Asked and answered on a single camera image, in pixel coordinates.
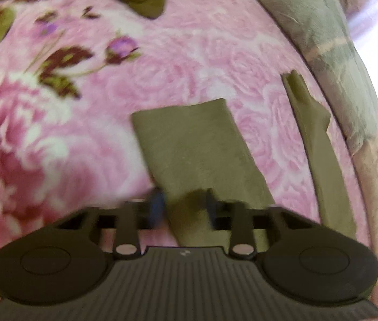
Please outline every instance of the blanket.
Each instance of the blanket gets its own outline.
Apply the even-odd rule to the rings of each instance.
[[[319,220],[281,74],[303,58],[256,0],[168,0],[156,20],[117,0],[0,1],[0,247],[85,205],[141,198],[152,183],[130,115],[223,97],[278,204]],[[363,197],[336,119],[336,153],[357,239]],[[175,245],[166,223],[141,233]]]

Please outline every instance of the purple flower bud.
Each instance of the purple flower bud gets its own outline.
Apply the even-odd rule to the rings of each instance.
[[[48,36],[54,33],[58,28],[55,23],[42,24],[40,26],[40,36]]]
[[[121,36],[111,40],[107,47],[107,53],[124,58],[138,48],[137,42],[129,36]]]

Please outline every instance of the black circular pad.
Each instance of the black circular pad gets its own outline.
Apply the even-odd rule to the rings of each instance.
[[[321,227],[293,230],[270,247],[262,267],[279,289],[314,304],[359,298],[378,278],[366,246]]]
[[[0,249],[0,294],[24,304],[78,297],[107,268],[104,252],[77,231],[45,228]]]

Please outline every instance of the small logo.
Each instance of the small logo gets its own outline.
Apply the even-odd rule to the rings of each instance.
[[[181,254],[183,257],[187,257],[187,256],[189,256],[190,254],[192,254],[192,252],[190,252],[189,250],[184,250],[184,251],[181,251],[180,254]]]

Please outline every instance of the gray pillow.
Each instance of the gray pillow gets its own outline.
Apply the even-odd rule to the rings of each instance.
[[[378,99],[339,0],[258,0],[293,41],[354,154],[376,135]]]

